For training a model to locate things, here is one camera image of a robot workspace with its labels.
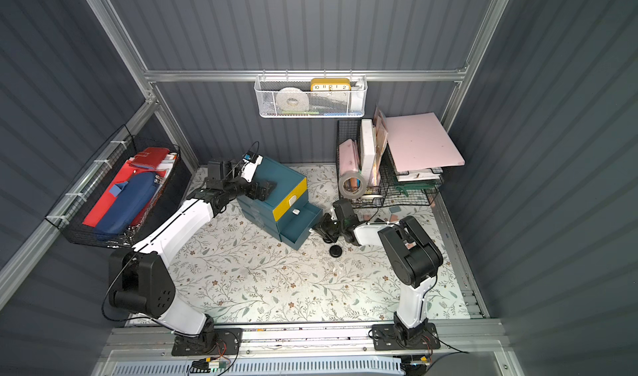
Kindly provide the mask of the black earphone case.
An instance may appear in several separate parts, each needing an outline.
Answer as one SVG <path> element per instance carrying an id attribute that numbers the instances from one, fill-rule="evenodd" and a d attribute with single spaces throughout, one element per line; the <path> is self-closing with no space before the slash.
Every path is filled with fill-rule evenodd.
<path id="1" fill-rule="evenodd" d="M 329 249 L 329 254 L 332 258 L 339 258 L 343 254 L 343 249 L 339 245 L 333 245 Z"/>

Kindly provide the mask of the teal drawer cabinet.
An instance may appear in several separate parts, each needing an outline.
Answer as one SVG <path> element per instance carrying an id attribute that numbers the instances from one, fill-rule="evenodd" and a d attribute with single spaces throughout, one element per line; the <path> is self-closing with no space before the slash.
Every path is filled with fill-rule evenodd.
<path id="1" fill-rule="evenodd" d="M 271 158 L 264 157 L 254 175 L 254 181 L 267 180 L 275 182 L 276 187 L 271 191 L 266 201 L 252 200 L 247 196 L 240 196 L 237 198 L 237 203 L 239 203 L 244 216 L 247 216 L 249 221 L 252 221 L 255 225 L 262 228 L 275 239 L 281 241 L 279 228 L 277 227 L 277 222 L 273 219 L 272 210 L 275 206 L 277 206 L 277 203 L 281 199 L 284 199 L 284 197 L 304 178 L 307 177 L 302 173 L 299 173 L 282 163 L 278 163 Z M 297 201 L 309 202 L 308 183 L 307 191 Z"/>

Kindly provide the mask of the teal bottom drawer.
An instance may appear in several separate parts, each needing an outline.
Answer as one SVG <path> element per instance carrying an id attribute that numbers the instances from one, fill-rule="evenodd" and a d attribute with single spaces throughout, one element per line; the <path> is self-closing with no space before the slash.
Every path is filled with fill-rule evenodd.
<path id="1" fill-rule="evenodd" d="M 283 229 L 279 229 L 281 241 L 294 250 L 299 250 L 310 235 L 311 229 L 323 216 L 322 208 L 308 202 L 302 212 Z"/>

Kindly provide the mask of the yellow top drawer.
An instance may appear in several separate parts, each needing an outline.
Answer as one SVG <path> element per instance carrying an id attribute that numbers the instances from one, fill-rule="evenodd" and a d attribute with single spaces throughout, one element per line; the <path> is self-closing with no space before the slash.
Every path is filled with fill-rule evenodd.
<path id="1" fill-rule="evenodd" d="M 278 222 L 286 212 L 301 198 L 307 191 L 307 178 L 304 178 L 292 191 L 290 191 L 284 199 L 281 199 L 277 206 L 272 210 L 273 219 Z"/>

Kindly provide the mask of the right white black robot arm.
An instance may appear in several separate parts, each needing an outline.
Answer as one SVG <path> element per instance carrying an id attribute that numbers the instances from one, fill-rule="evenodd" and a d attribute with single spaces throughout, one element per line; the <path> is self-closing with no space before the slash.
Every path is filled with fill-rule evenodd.
<path id="1" fill-rule="evenodd" d="M 400 301 L 394 314 L 395 336 L 403 344 L 433 334 L 430 329 L 427 296 L 438 282 L 444 257 L 413 216 L 399 221 L 363 221 L 347 199 L 332 203 L 334 214 L 324 214 L 312 229 L 325 243 L 336 244 L 339 238 L 363 246 L 384 249 L 391 269 L 402 283 Z"/>

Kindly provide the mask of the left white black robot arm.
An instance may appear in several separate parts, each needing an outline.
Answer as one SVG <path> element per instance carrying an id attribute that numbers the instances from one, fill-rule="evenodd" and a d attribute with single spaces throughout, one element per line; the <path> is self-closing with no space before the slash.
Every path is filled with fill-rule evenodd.
<path id="1" fill-rule="evenodd" d="M 186 338 L 208 333 L 213 321 L 179 297 L 169 266 L 189 239 L 225 212 L 231 201 L 241 196 L 268 199 L 277 184 L 256 179 L 263 161 L 263 156 L 249 152 L 237 163 L 209 163 L 203 185 L 189 193 L 167 221 L 132 248 L 111 253 L 110 285 L 101 309 L 127 311 Z"/>

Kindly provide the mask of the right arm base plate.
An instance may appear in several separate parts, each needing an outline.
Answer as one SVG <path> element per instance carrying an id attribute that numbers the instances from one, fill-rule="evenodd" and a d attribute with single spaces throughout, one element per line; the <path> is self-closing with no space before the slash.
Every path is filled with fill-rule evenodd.
<path id="1" fill-rule="evenodd" d="M 402 324 L 374 324 L 368 332 L 377 351 L 393 350 L 435 350 L 441 347 L 436 327 L 433 323 L 417 325 L 406 329 Z"/>

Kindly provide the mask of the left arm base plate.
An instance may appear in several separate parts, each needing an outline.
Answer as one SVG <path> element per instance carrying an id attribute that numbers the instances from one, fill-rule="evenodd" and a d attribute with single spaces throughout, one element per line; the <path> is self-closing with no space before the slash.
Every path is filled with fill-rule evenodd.
<path id="1" fill-rule="evenodd" d="M 216 328 L 203 331 L 196 337 L 186 337 L 178 334 L 174 339 L 171 355 L 213 356 L 236 355 L 242 343 L 243 330 L 241 328 Z"/>

